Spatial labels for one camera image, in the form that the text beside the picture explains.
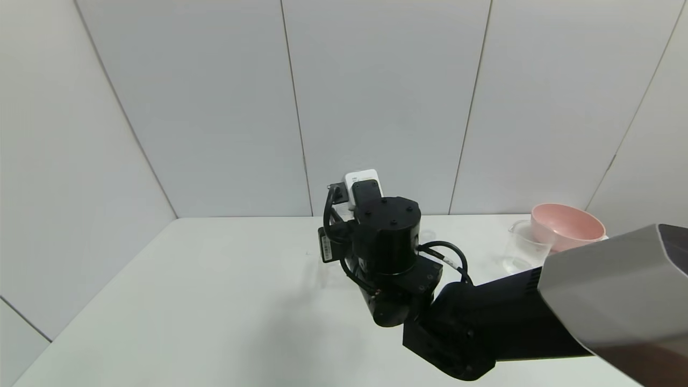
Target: clear glass cup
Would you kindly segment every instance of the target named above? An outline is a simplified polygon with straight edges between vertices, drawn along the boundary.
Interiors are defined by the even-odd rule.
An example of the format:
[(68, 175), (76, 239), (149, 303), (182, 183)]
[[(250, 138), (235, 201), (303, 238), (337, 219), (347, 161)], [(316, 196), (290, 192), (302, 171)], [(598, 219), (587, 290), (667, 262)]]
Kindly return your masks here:
[(516, 274), (540, 267), (550, 253), (555, 238), (537, 240), (533, 235), (529, 220), (520, 220), (509, 228), (511, 236), (504, 250), (502, 266), (507, 273)]

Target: white table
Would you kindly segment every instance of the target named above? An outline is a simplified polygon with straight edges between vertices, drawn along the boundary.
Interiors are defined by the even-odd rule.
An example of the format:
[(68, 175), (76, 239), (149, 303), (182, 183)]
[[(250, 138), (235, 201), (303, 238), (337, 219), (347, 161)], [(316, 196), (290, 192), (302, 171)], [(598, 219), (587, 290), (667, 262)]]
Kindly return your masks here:
[[(480, 284), (523, 215), (425, 216), (421, 238), (457, 244)], [(15, 384), (458, 386), (373, 322), (341, 270), (317, 282), (319, 218), (170, 224)], [(458, 275), (444, 270), (440, 286)], [(595, 357), (498, 363), (472, 386), (637, 386)]]

